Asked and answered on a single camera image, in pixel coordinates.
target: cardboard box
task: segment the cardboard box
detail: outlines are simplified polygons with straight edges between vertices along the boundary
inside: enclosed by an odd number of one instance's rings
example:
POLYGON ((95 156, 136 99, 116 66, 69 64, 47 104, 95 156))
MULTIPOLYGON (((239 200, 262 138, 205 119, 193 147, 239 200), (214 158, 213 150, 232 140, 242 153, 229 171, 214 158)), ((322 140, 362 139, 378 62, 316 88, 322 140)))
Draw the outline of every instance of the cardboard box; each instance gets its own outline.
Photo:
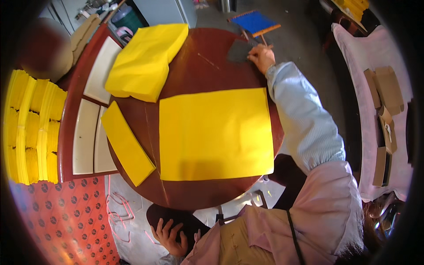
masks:
POLYGON ((404 111, 402 92, 391 66, 377 67, 373 76, 375 87, 389 113, 394 116, 404 111))
POLYGON ((73 65, 75 65, 84 50, 88 39, 99 26, 101 20, 98 14, 93 14, 77 28, 71 35, 71 50, 73 53, 73 65))
POLYGON ((378 95, 377 88, 374 83, 375 73, 371 69, 364 71, 365 78, 367 79, 368 86, 371 91, 372 101, 374 102, 374 108, 379 109, 381 107, 380 96, 378 95))
POLYGON ((374 186, 384 187, 389 183, 391 158, 392 154, 397 150, 396 134, 394 130, 394 122, 389 111, 382 106, 378 111, 381 124, 382 134, 384 137, 384 145, 377 149, 377 162, 374 173, 374 186))
POLYGON ((387 148, 378 147, 373 186, 385 187, 389 184, 391 162, 392 155, 388 153, 387 148))

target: white cloth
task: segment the white cloth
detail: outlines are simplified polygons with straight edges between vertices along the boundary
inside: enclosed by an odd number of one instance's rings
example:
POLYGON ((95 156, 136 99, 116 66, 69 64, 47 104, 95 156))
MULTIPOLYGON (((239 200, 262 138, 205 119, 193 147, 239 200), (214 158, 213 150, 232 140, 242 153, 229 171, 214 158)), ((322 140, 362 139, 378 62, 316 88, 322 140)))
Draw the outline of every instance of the white cloth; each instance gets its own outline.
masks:
POLYGON ((400 200, 405 201, 413 172, 411 165, 407 162, 405 138, 407 103, 411 101, 413 95, 401 53, 388 30, 381 25, 366 38, 353 37, 339 24, 333 24, 332 30, 349 68, 359 105, 362 132, 362 163, 359 181, 361 198, 364 202, 369 202, 382 194, 394 191, 400 200), (401 87, 405 109, 393 116, 398 149, 392 155, 389 184, 386 187, 377 187, 373 186, 372 182, 377 162, 378 120, 363 72, 368 68, 374 71, 376 67, 389 65, 393 68, 401 87))

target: stack of yellow paper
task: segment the stack of yellow paper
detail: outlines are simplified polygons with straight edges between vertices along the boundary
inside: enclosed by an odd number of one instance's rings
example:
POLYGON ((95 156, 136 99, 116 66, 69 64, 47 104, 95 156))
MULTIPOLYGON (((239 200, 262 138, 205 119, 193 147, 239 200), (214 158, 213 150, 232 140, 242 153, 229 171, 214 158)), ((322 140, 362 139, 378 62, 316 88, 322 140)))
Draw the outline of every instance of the stack of yellow paper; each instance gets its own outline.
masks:
POLYGON ((50 182, 57 183, 57 155, 47 153, 47 179, 50 182))
POLYGON ((7 130, 7 145, 8 146, 16 146, 16 131, 18 129, 18 117, 19 112, 14 110, 13 108, 7 108, 7 123, 5 131, 7 130))
POLYGON ((272 173, 266 88, 161 100, 159 147, 162 180, 233 179, 272 173))
POLYGON ((26 147, 36 148, 38 138, 38 126, 40 116, 37 113, 29 112, 26 122, 26 147))
POLYGON ((102 116, 106 135, 125 172, 137 187, 156 169, 114 101, 102 116))
POLYGON ((65 105, 66 96, 68 95, 68 92, 63 91, 58 86, 54 85, 54 89, 56 90, 53 98, 53 106, 51 106, 50 111, 50 119, 52 120, 61 120, 62 119, 62 113, 63 113, 63 107, 65 105))
POLYGON ((22 70, 12 72, 3 117, 3 152, 10 179, 26 185, 58 182, 57 156, 52 152, 57 151, 66 96, 48 80, 34 80, 22 70))
POLYGON ((27 148, 25 150, 25 159, 29 184, 38 182, 37 151, 34 148, 27 148))
POLYGON ((47 153, 57 152, 60 122, 51 120, 47 130, 47 153))
POLYGON ((18 167, 16 165, 16 148, 7 146, 6 152, 7 155, 5 156, 5 158, 8 161, 8 163, 6 164, 6 168, 8 170, 9 178, 14 182, 19 183, 18 167))
POLYGON ((26 89, 19 108, 18 129, 16 135, 16 165, 18 167, 18 178, 20 183, 29 185, 32 179, 28 178, 28 169, 25 159, 25 143, 26 143, 26 120, 29 113, 29 105, 32 100, 37 81, 28 76, 26 78, 26 89))
POLYGON ((156 102, 168 76, 168 64, 187 35, 187 24, 139 28, 116 58, 105 89, 115 97, 156 102))

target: finger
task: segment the finger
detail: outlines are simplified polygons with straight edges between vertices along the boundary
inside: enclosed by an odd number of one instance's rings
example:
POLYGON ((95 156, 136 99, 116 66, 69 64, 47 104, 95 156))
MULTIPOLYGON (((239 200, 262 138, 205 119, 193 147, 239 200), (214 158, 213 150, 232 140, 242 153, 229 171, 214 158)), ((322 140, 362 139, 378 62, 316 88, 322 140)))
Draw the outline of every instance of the finger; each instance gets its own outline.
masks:
POLYGON ((187 244, 187 237, 184 235, 184 232, 180 232, 181 237, 181 248, 184 249, 187 252, 188 244, 187 244))
POLYGON ((167 239, 169 236, 169 229, 171 228, 171 225, 174 223, 173 219, 169 219, 169 221, 166 223, 166 225, 162 229, 162 236, 167 239))
POLYGON ((156 227, 156 234, 159 236, 159 238, 162 237, 162 225, 163 225, 163 219, 160 218, 158 222, 158 226, 156 227))
POLYGON ((249 51, 249 54, 251 54, 251 55, 258 54, 259 51, 260 51, 259 47, 255 46, 249 51))
POLYGON ((169 234, 169 239, 175 240, 177 237, 177 232, 183 227, 183 223, 177 224, 174 228, 171 229, 171 233, 169 234))
POLYGON ((249 55, 247 57, 247 59, 251 60, 252 62, 254 62, 255 64, 258 63, 258 57, 254 56, 254 55, 249 55))
POLYGON ((153 227, 153 226, 150 226, 150 229, 152 229, 153 237, 154 237, 157 241, 159 241, 159 237, 158 237, 158 235, 156 234, 156 231, 155 231, 154 227, 153 227))

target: round wooden table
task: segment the round wooden table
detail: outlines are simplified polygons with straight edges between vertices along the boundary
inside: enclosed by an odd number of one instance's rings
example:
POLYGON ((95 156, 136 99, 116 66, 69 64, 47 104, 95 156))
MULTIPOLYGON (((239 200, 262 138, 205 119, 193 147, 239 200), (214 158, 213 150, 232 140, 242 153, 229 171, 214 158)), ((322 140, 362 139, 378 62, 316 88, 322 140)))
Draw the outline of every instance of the round wooden table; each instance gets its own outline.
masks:
MULTIPOLYGON (((196 28, 178 54, 169 64, 169 75, 159 100, 181 94, 194 94, 226 89, 266 87, 265 77, 250 62, 232 63, 226 60, 227 52, 235 39, 241 37, 220 29, 196 28)), ((208 181, 162 181, 159 173, 159 104, 135 98, 111 97, 116 101, 134 136, 137 138, 156 170, 138 187, 134 186, 116 157, 109 149, 115 165, 125 181, 141 196, 161 206, 197 210, 215 207, 247 191, 260 176, 240 179, 208 181)), ((271 116, 274 155, 276 156, 284 133, 277 109, 268 97, 271 116)))

